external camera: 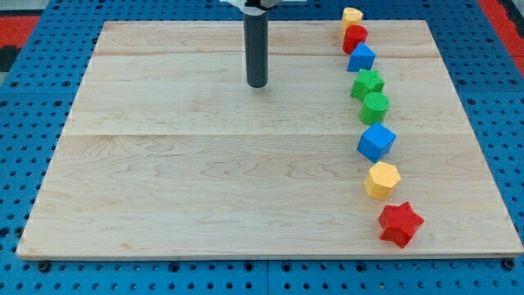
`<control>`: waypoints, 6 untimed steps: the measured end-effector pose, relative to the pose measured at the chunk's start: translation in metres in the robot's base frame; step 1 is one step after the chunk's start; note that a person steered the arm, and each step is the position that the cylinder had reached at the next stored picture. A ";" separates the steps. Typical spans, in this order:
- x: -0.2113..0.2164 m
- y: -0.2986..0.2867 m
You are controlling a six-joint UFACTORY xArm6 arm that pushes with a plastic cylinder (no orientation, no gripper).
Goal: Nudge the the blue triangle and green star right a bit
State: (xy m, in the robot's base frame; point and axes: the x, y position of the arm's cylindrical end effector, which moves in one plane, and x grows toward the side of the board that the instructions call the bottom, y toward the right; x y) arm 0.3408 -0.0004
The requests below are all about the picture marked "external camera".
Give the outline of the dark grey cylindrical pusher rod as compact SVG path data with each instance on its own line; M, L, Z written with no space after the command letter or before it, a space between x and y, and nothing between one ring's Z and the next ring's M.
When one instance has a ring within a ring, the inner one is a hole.
M268 83L268 22L267 12L243 15L246 81L252 88Z

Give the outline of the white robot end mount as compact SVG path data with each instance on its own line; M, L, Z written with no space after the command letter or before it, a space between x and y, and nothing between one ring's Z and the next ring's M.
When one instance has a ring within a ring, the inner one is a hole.
M232 6L242 14L260 16L277 6L305 5L306 0L219 0L221 6Z

